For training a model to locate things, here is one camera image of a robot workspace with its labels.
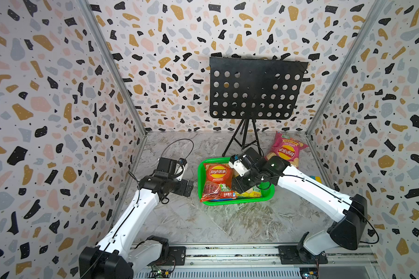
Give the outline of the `red chips bag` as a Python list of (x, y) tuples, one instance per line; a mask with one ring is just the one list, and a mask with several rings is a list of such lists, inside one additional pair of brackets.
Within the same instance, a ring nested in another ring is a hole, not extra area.
[(237, 199), (232, 189), (234, 169), (227, 163), (205, 163), (205, 180), (200, 202), (227, 201)]

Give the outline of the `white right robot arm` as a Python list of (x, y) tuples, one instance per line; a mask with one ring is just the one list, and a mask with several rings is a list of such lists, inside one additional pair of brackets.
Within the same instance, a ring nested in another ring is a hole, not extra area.
[(273, 156), (265, 159), (249, 148), (242, 155), (233, 155), (229, 166), (237, 172), (232, 187), (243, 193), (261, 183), (287, 189), (310, 202), (333, 221), (332, 225), (313, 235), (305, 233), (288, 258), (303, 263), (315, 260), (328, 249), (341, 247), (350, 251), (358, 248), (367, 225), (367, 201), (356, 194), (351, 197), (331, 189), (305, 175), (289, 161)]

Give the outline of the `yellow chips bag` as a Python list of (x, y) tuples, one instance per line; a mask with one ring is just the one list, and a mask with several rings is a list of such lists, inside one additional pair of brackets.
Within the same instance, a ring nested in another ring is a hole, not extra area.
[(252, 199), (252, 198), (261, 198), (262, 192), (257, 187), (252, 187), (243, 193), (235, 191), (237, 199)]

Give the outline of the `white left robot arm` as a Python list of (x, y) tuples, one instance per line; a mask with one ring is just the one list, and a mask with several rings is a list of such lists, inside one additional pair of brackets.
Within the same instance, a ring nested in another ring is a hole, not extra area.
[(187, 160), (160, 158), (157, 168), (138, 183), (130, 205), (94, 247), (86, 247), (79, 256), (82, 279), (132, 279), (151, 266), (152, 278), (169, 278), (174, 268), (185, 263), (186, 248), (171, 247), (166, 238), (150, 236), (135, 245), (134, 240), (149, 214), (169, 201), (169, 194), (189, 197), (193, 182), (183, 179)]

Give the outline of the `pink chips bag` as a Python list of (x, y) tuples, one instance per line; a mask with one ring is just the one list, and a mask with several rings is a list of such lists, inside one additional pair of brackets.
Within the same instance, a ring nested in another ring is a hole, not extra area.
[(297, 139), (276, 132), (274, 143), (272, 144), (269, 153), (265, 155), (265, 159), (270, 160), (273, 156), (278, 156), (298, 168), (300, 162), (300, 152), (307, 147), (307, 144)]

